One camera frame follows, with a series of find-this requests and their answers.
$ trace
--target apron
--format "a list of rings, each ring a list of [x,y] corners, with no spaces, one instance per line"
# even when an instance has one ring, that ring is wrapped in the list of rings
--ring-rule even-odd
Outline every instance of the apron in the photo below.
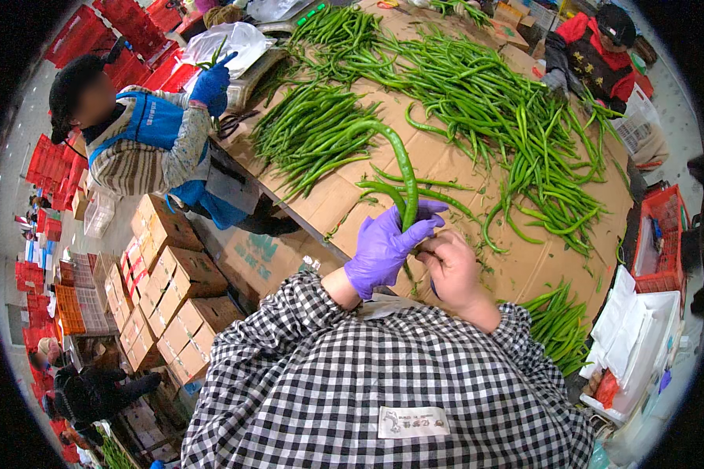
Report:
[[[631,73],[631,66],[612,70],[600,52],[589,42],[593,34],[587,25],[581,39],[568,44],[568,67],[572,69],[596,99],[609,100],[612,88]]]
[[[126,139],[145,145],[156,146],[167,151],[175,145],[180,125],[182,124],[183,108],[141,91],[129,91],[117,95],[117,99],[135,98],[131,120],[125,130],[99,145],[88,158],[91,167],[94,159],[117,140]],[[212,168],[212,157],[209,153],[219,150],[209,145],[209,139],[203,146],[198,165],[193,174],[184,183],[169,190],[169,195],[181,200],[188,206],[201,205],[212,216],[214,224],[220,230],[226,230],[252,214],[258,202],[260,190],[251,184],[247,178],[241,181]],[[219,158],[222,168],[228,167],[232,174],[241,171],[231,161],[231,158]]]

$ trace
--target orange plastic crate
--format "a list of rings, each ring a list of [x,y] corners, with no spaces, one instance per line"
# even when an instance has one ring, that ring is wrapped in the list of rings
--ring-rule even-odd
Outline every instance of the orange plastic crate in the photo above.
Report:
[[[75,297],[75,288],[56,285],[55,296],[57,296],[57,314],[63,322],[63,333],[65,335],[86,333],[81,316],[81,306]]]
[[[681,198],[678,185],[674,185],[662,192],[654,193],[641,204],[641,224],[648,223],[646,218],[656,218],[662,231],[664,245],[660,257],[657,259],[657,271],[647,276],[631,274],[636,280],[636,291],[640,294],[650,294],[660,291],[681,290],[685,286],[683,267],[681,265],[681,233],[684,223],[688,226],[688,211]],[[634,265],[639,256],[642,230],[639,228],[637,252]]]

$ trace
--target checkered shirt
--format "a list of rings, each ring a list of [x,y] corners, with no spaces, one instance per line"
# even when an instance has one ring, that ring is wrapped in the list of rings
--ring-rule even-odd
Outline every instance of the checkered shirt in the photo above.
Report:
[[[217,335],[183,467],[586,467],[591,427],[500,306],[491,334],[436,307],[364,320],[301,272]],[[379,407],[443,408],[450,435],[379,439]]]

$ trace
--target table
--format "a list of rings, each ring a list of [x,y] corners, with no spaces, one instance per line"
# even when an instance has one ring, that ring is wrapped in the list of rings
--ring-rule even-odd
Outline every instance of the table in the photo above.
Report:
[[[360,6],[363,10],[382,15],[384,19],[381,21],[381,27],[385,26],[391,29],[399,39],[417,38],[416,26],[412,23],[417,24],[425,21],[435,23],[444,31],[466,32],[474,41],[499,49],[507,64],[514,71],[531,76],[531,69],[535,64],[534,59],[516,47],[500,44],[488,32],[478,31],[474,25],[469,25],[461,18],[441,19],[440,14],[436,12],[418,9],[411,5],[402,5],[411,13],[411,16],[403,16],[397,11],[377,9],[372,0],[363,0],[360,2]],[[448,192],[448,195],[464,203],[475,213],[483,213],[494,205],[491,200],[498,194],[498,181],[505,177],[502,170],[494,167],[492,174],[473,174],[471,161],[455,147],[447,145],[442,137],[414,130],[403,119],[404,109],[410,104],[411,99],[393,91],[386,93],[378,84],[367,80],[355,82],[352,91],[361,95],[367,93],[364,98],[359,100],[363,106],[373,101],[383,101],[379,107],[382,110],[378,117],[402,138],[419,177],[427,175],[431,179],[450,180],[458,175],[460,184],[470,185],[476,189],[485,188],[486,191],[483,192],[484,195],[479,192]],[[281,93],[278,92],[268,109],[275,106],[281,99]],[[575,104],[572,104],[572,107],[580,112]],[[247,172],[256,176],[274,200],[279,200],[285,194],[283,189],[278,188],[281,181],[273,179],[270,171],[263,170],[263,164],[253,156],[251,144],[247,139],[248,129],[268,109],[257,106],[256,110],[259,111],[259,114],[245,121],[244,132],[241,135],[231,136],[228,140],[220,142],[220,145]],[[415,106],[412,117],[419,122],[426,121],[419,104]],[[435,118],[430,119],[427,123],[443,128]],[[590,127],[589,131],[591,132],[590,136],[596,139],[596,128]],[[369,162],[388,173],[399,173],[390,145],[380,136],[376,137],[376,142],[379,143],[379,146],[371,150],[372,159],[370,161],[360,161],[342,166],[334,174],[327,175],[324,180],[317,183],[307,199],[296,198],[287,204],[282,204],[287,213],[316,239],[322,239],[324,233],[330,231],[342,217],[348,214],[347,220],[339,227],[329,245],[329,248],[338,254],[340,260],[346,260],[354,255],[357,249],[357,230],[362,221],[367,216],[373,218],[378,216],[392,205],[387,197],[379,198],[380,203],[376,206],[357,203],[361,190],[354,183],[360,181],[363,174],[372,173],[368,165]],[[628,154],[612,136],[605,136],[603,144],[608,160],[614,158],[622,166],[626,164]],[[583,156],[583,146],[577,144],[576,147],[577,153]],[[601,217],[600,223],[594,226],[594,246],[597,251],[587,265],[602,277],[601,283],[603,285],[608,285],[616,265],[615,248],[618,236],[623,234],[625,214],[629,211],[631,200],[625,193],[625,183],[621,181],[612,164],[608,164],[605,178],[607,183],[585,186],[585,190],[592,197],[604,202],[607,209],[612,212],[612,214],[605,214]],[[529,218],[524,219],[525,215],[520,213],[514,214],[512,212],[511,216],[519,226],[530,220]],[[562,277],[567,280],[572,277],[574,287],[580,293],[579,301],[587,302],[588,311],[591,314],[597,311],[603,303],[607,291],[605,289],[601,289],[599,293],[596,291],[598,278],[597,276],[590,278],[583,271],[584,260],[579,254],[573,250],[564,249],[564,243],[561,239],[544,230],[538,229],[530,232],[530,228],[533,227],[528,227],[528,236],[544,241],[543,245],[529,245],[529,243],[520,240],[513,230],[506,228],[507,224],[503,225],[503,227],[491,226],[491,235],[494,239],[500,239],[503,246],[510,247],[510,252],[508,254],[488,252],[483,255],[482,263],[486,267],[480,278],[483,285],[492,290],[498,298],[520,302],[544,293],[546,291],[544,283],[547,281],[556,285]],[[480,226],[477,223],[452,218],[447,220],[447,227],[461,231],[468,239],[480,239]],[[411,266],[416,279],[428,279],[426,271],[420,263],[411,261]],[[404,274],[400,273],[397,284],[392,290],[399,295],[409,295],[410,289],[411,284],[406,280]],[[420,297],[420,300],[428,304],[440,304],[429,289]]]

